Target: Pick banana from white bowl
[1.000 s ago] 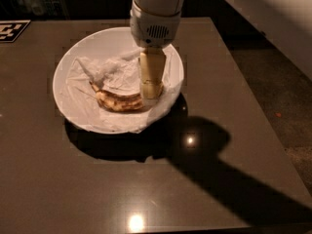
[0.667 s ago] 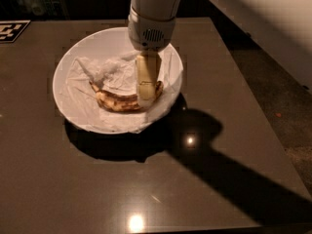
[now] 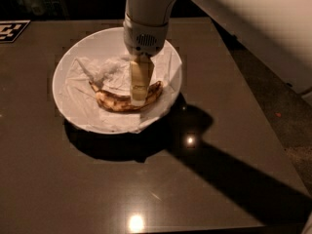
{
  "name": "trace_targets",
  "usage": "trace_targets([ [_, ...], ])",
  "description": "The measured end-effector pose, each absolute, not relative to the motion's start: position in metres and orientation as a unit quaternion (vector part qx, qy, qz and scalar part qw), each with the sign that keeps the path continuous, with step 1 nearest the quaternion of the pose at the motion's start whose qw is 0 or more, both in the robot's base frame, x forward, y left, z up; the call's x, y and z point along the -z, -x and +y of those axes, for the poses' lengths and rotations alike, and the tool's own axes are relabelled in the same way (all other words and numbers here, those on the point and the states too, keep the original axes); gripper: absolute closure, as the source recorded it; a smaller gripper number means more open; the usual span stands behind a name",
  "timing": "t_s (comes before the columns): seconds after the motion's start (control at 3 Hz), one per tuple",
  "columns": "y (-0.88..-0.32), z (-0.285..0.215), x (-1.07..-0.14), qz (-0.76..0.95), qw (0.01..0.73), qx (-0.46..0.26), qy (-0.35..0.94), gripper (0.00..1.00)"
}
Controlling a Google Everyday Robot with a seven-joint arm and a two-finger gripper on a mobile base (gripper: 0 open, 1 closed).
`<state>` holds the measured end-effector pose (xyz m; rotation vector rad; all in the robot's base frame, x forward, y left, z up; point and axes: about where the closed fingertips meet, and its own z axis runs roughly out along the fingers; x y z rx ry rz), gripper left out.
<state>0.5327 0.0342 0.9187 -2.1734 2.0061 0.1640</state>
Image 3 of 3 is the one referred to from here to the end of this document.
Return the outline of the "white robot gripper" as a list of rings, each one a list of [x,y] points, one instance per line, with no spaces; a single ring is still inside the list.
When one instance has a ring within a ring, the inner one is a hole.
[[[124,43],[129,53],[135,57],[130,62],[131,104],[145,104],[154,64],[150,57],[156,56],[164,47],[168,26],[150,26],[133,21],[125,15]]]

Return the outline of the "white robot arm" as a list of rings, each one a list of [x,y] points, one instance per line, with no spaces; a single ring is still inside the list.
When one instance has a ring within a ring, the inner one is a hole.
[[[135,55],[164,46],[176,0],[126,0],[124,42]],[[312,104],[312,0],[191,0]]]

